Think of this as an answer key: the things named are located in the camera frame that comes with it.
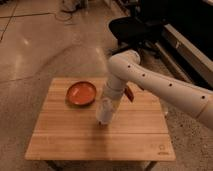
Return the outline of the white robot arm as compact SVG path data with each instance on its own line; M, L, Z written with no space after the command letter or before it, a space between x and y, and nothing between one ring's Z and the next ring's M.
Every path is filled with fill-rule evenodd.
M108 59L109 75L103 93L120 100L128 82L151 92L213 130L213 91L146 69L140 56L127 50Z

